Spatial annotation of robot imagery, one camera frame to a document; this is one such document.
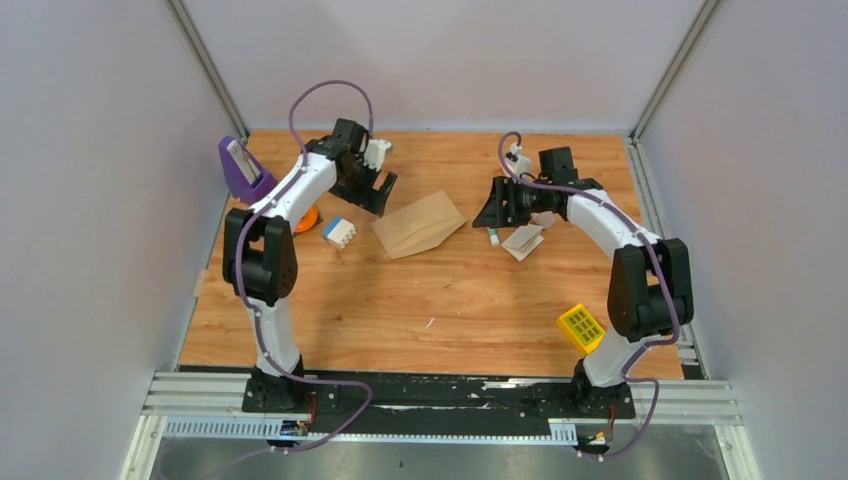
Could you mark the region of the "beige letter paper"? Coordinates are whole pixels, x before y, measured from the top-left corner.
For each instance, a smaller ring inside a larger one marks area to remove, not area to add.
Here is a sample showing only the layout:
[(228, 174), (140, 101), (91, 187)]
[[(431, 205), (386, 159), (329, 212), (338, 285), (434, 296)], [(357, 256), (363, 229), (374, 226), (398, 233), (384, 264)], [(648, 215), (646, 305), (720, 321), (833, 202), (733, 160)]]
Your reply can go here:
[(521, 262), (544, 240), (541, 236), (542, 232), (543, 227), (539, 225), (518, 227), (507, 239), (501, 242), (501, 247)]

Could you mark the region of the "brown paper envelope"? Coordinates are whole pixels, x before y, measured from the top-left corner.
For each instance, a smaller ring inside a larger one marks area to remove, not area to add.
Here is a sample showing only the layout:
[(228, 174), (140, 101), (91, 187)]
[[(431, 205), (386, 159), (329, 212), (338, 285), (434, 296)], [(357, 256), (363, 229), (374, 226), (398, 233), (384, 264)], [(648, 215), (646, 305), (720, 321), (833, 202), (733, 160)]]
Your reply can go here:
[(438, 247), (466, 223), (443, 191), (407, 205), (371, 224), (390, 259), (400, 259)]

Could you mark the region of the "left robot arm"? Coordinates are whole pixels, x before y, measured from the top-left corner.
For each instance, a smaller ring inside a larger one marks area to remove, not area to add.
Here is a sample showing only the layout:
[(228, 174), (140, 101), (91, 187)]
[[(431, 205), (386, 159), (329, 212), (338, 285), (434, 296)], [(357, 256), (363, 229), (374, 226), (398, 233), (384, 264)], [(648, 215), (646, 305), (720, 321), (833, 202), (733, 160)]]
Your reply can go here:
[(338, 119), (330, 134), (300, 147), (279, 183), (248, 208), (231, 209), (224, 222), (222, 275), (245, 305), (257, 347), (242, 403), (251, 413), (296, 412), (313, 383), (304, 376), (289, 305), (298, 277), (295, 227), (326, 192), (380, 216), (397, 179), (389, 173), (375, 184), (393, 145), (353, 120)]

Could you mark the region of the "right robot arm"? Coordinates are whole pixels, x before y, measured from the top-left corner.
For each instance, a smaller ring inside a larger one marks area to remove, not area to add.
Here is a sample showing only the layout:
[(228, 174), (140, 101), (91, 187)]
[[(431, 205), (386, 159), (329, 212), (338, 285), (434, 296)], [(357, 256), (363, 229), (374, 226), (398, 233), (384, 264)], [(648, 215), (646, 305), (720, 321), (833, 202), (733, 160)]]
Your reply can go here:
[(520, 169), (525, 157), (519, 143), (498, 156), (504, 173), (493, 178), (474, 227), (519, 228), (535, 214), (553, 213), (582, 230), (611, 261), (611, 327), (575, 366), (565, 404), (587, 418), (622, 411), (632, 368), (649, 349), (675, 344), (693, 319), (688, 247), (639, 225), (597, 180), (580, 176), (568, 147), (541, 151), (536, 174)]

